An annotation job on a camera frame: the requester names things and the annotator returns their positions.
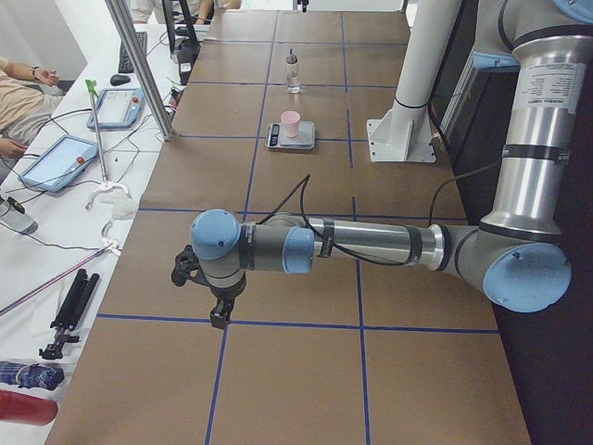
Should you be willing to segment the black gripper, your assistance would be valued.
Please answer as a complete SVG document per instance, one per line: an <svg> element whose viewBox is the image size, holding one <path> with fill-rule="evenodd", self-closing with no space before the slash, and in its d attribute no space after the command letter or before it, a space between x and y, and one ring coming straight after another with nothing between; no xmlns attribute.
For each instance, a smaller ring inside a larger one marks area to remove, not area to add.
<svg viewBox="0 0 593 445"><path fill-rule="evenodd" d="M210 311L209 320L218 329L225 329L231 323L234 301L246 288L246 275L241 270L230 278L229 284L215 284L215 279L204 272L190 245L186 245L176 255L170 279L176 286L184 286L187 281L191 281L209 288L217 299L217 304Z"/></svg>

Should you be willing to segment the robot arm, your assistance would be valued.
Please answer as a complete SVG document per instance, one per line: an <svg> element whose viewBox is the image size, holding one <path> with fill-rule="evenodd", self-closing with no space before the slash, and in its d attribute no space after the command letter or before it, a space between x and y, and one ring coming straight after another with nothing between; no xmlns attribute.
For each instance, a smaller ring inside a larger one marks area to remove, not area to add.
<svg viewBox="0 0 593 445"><path fill-rule="evenodd" d="M474 65L517 66L509 129L492 210L476 226L385 225L269 215L240 223L208 210L191 226L171 280L216 297L210 321L224 328L251 270L307 273L315 258L344 253L385 266L422 264L459 277L495 304L538 312L567 291L572 271L553 220L577 104L592 60L588 1L483 1Z"/></svg>

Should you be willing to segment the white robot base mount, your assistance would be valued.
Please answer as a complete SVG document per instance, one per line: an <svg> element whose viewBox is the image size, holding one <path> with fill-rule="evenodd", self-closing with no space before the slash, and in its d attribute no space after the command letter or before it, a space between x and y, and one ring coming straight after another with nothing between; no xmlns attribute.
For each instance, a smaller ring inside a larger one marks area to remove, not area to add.
<svg viewBox="0 0 593 445"><path fill-rule="evenodd" d="M393 106L367 121L371 161L436 161L428 105L460 8L461 0L419 3Z"/></svg>

